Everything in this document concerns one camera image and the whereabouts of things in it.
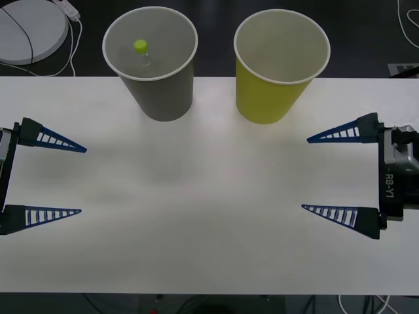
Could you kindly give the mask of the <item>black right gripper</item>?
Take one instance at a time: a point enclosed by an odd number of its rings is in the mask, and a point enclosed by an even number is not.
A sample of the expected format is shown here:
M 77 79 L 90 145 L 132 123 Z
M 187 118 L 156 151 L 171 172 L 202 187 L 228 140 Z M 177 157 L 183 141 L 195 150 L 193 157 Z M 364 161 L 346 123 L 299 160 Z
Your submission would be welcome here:
M 385 163 L 385 144 L 390 131 L 378 121 L 378 113 L 369 113 L 351 122 L 323 131 L 307 139 L 314 143 L 377 143 L 379 210 L 372 207 L 342 207 L 302 204 L 301 207 L 321 218 L 351 229 L 371 239 L 380 239 L 382 220 L 402 221 L 403 202 L 400 179 Z

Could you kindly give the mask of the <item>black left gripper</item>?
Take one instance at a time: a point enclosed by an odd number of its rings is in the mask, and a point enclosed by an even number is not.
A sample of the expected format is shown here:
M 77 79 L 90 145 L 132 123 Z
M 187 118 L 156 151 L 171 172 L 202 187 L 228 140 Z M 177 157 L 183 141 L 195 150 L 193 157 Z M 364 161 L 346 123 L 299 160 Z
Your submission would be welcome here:
M 15 122 L 12 129 L 1 128 L 1 235 L 13 234 L 82 213 L 81 209 L 5 206 L 17 144 L 80 153 L 87 151 L 82 145 L 30 118 L 23 118 L 20 125 Z

